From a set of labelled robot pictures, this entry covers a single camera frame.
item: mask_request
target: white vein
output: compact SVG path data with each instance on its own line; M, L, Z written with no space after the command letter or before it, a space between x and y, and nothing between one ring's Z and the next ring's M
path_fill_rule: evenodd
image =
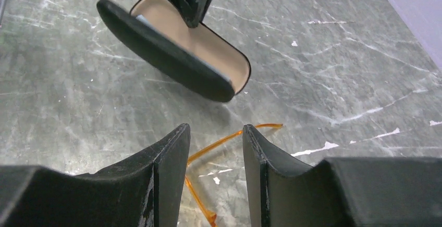
M208 162L208 164L209 164L209 165L213 165L213 166L222 167L222 168L229 168L228 166L226 166L226 165L221 165L221 164L219 164L219 163Z
M440 150L442 147L440 146L392 146L385 147L389 150L402 150L402 149L418 149L418 150Z
M274 52L277 52L277 53L281 54L282 56L284 56L284 57L286 57L286 58L288 58L288 59L290 59L290 60L293 60L294 62L299 62L298 60L293 59L292 57L288 56L287 54L284 54L283 52L281 52L281 51L279 51L279 50L277 50L277 49L271 47L270 45L265 44L264 42L256 41L256 40L255 40L255 42L258 43L258 44L260 44L260 45L263 45L263 46L268 47L270 50L272 50L272 51L274 51Z
M210 176L210 175L214 175L214 174L220 174L220 173L224 173L224 172L229 172L229 171L233 171L233 169L226 169L226 170L220 170L220 171L215 171L215 172L209 172L207 175L199 175L198 178L202 178L204 176Z
M356 144L356 143L364 142L364 141L368 141L368 140L375 140L375 139L377 139L377 138L383 138L383 137L386 137L386 136L396 135L396 134L399 134L399 133L401 133L400 129L399 129L399 128L396 128L396 129L394 129L394 130L391 131L391 132L382 133L382 134L379 134L379 135L377 135L377 136L375 136L375 137L366 138L366 139L359 140L359 141L353 141L353 140L352 140L352 141L350 141L350 144Z
M347 24L348 21L318 21L318 20L312 20L307 22L308 24Z
M46 24L46 25L50 25L50 26L54 25L53 23L50 23L50 22L47 22L47 21L37 20L37 19L33 19L33 18L28 18L28 17L25 17L23 15L10 15L10 14L7 14L7 16L8 17L12 17L12 18L17 18L17 19L20 19L20 20L27 20L27 21L37 22L38 24L42 23L42 24Z
M107 54L107 53L104 53L104 52L98 51L98 50L93 51L92 54L100 55L100 56L105 56L105 57L110 57L110 58L115 58L115 59L127 59L127 60L134 60L134 61L138 61L138 62L143 62L140 59L128 58L128 57L124 57L124 56L121 56L121 55Z
M223 11L229 12L229 13L235 15L236 17L238 17L238 18L240 18L240 19L243 19L243 20L246 20L246 21L250 21L250 22L255 22L255 23L261 24L263 27L271 28L271 29L274 29L274 30L277 30L277 31L282 31L281 29L278 29L278 28L274 28L274 27L272 27L272 26L271 26L269 23L267 23L267 22L257 21L257 20L252 20L252 19L247 19L247 18L245 18L245 17L242 17L242 16L240 16L239 14L237 14L237 13L236 13L235 11L233 11L233 10L230 10L230 9L227 9L227 8L224 8L224 7L218 7L218 6L211 6L211 7L215 8L215 9L219 9L219 10L223 10Z
M298 157L298 156L301 156L301 155L310 155L310 154L315 153L315 152L320 152L320 151L323 151L323 150L328 150L328 149L332 149L332 148L336 148L336 147L339 147L339 145L326 141L325 144L324 144L324 147L322 147L322 148L313 149L313 150L303 150L302 152L293 153L291 155L293 157Z
M428 92L428 90L426 90L426 89L417 89L417 90L411 91L410 93L408 93L408 94L406 94L406 95L404 95L404 96L402 96L402 97L392 101L391 103L389 103L389 104L387 104L387 105L385 105L383 107L372 108L372 109L369 109L369 110L364 111L362 113L359 113L357 115L350 116L350 117L345 117L345 118L341 118L341 119L333 119L333 118L330 118L328 116L325 116L325 115L322 115L320 113L317 113L317 112L315 112L315 111L313 111L311 109L299 108L297 106L290 106L290 108L295 109L295 110L300 111L300 112L305 112L305 113L309 114L310 116L313 116L313 117L322 119L324 121L327 121L331 125L339 125L339 124L342 124L342 123L345 123L345 122L349 122L349 121L353 121L353 120L356 120L356 119L360 119L360 118L365 117L367 115L374 114L376 112L382 111L383 109L385 109L387 107L390 107L390 106L394 105L395 103L397 103L397 102L407 98L411 94L424 93L424 92Z
M318 52L315 52L315 53L302 53L302 55L304 55L304 56L315 56L315 55L318 55L318 54L323 54L323 53L325 53L326 51L331 50L331 49L333 49L333 48L335 48L335 47L338 47L338 46L340 46L340 45L342 45L341 42L336 43L336 44L333 44L333 45L331 45L331 46L328 46L328 47L326 47L325 49L320 50L320 51L318 51Z
M273 88L271 88L271 87L269 86L269 84L264 83L264 82L261 82L261 81L257 81L257 80L250 80L250 81L254 81L254 82L258 83L258 84L262 84L262 85L264 85L269 91L271 91L271 93L273 93L273 95L274 95L276 98L279 98L278 94L273 90Z
M394 59L394 60L396 60L396 61L398 61L398 62L401 62L402 64L404 64L404 65L406 65L406 66L409 66L409 67L411 67L411 68L414 68L414 69L416 69L416 70L418 70L418 71L422 71L422 72L431 72L431 71L429 71L429 70L426 70L426 69L423 69L423 68L420 68L420 67L414 66L414 65L412 65L412 64L410 64L410 63L407 63L407 62L405 62L405 61L403 61L403 60L401 60L401 59L398 59L398 58L396 58L395 56L392 56L392 55L390 55L390 54L388 54L388 53L386 53L386 52L384 52L384 51L378 49L377 47L372 46L372 45L368 45L368 44L366 44L366 43L364 43L364 42L362 42L362 41L357 41L357 40L352 39L352 38L350 38L350 37L346 37L346 40L350 40L350 41L353 41L353 42L356 42L356 43L362 44L362 45L366 46L367 48L369 48L369 49L371 49L371 50L374 50L374 51L376 51L376 52L378 52L378 53L380 53L380 54L382 54L382 55L385 55L385 56L387 56L387 57L390 58L390 59Z

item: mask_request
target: white paint speck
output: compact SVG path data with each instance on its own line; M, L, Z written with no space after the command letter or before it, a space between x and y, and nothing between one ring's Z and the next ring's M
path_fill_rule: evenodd
M213 181L215 181L215 184L219 184L219 182L220 182L220 180L217 176L213 178Z
M325 144L324 144L324 147L322 147L320 149L304 150L302 152L294 153L294 154L292 154L292 156L297 157L297 156L301 156L301 155L310 155L310 154L315 153L315 152L320 152L322 150L328 150L328 149L332 149L332 148L335 148L335 147L339 147L339 145L326 141Z
M429 126L434 126L434 125L438 125L438 124L442 124L442 121L433 121L433 120L430 120L430 122L429 122Z

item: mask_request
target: open eyeglass case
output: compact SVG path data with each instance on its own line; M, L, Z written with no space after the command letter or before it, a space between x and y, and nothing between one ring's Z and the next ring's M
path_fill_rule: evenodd
M201 96L226 103L247 84L247 57L202 23L211 0L139 0L127 12L99 0L110 31L160 72Z

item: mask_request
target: marble countertop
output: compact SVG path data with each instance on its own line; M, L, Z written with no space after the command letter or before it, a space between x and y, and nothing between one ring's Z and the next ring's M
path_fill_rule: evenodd
M180 123L191 154L247 123L314 165L325 156L442 156L441 73L387 0L214 0L205 23L252 75L209 102L124 47L98 0L8 0L0 31L0 160L95 172ZM114 0L129 9L137 0ZM188 174L219 226L249 226L238 137ZM179 226L208 226L184 188Z

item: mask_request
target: black eyeglass case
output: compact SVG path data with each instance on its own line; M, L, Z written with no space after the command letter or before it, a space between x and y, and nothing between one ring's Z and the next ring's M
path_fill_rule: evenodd
M207 99L222 103L231 101L236 94L241 92L251 74L250 62L243 53L202 22L195 28L189 28L184 21L180 26L177 26L178 23L161 22L171 18L166 14L162 15L161 11L156 13L158 17L164 16L163 18L155 18L153 14L152 20L157 24L162 23L160 24L162 30L169 30L168 33L175 35L178 39L173 40L167 34L162 33L158 27L150 24L149 19L134 13L143 1L145 0L139 0L130 12L110 0L99 0L96 7L103 22L115 37L157 70L186 88ZM169 0L156 0L155 2L162 4L162 11L171 15L176 13L181 15ZM176 27L176 30L167 29L167 27ZM198 41L196 43L184 41L185 46L179 45L178 41L181 40L182 34L191 40L195 37ZM211 39L215 42L213 45L208 43ZM220 56L214 62L218 63L221 68L203 60L201 58L203 54L198 57L196 52L199 49L203 49L206 55ZM231 76L229 77L220 69L228 70Z

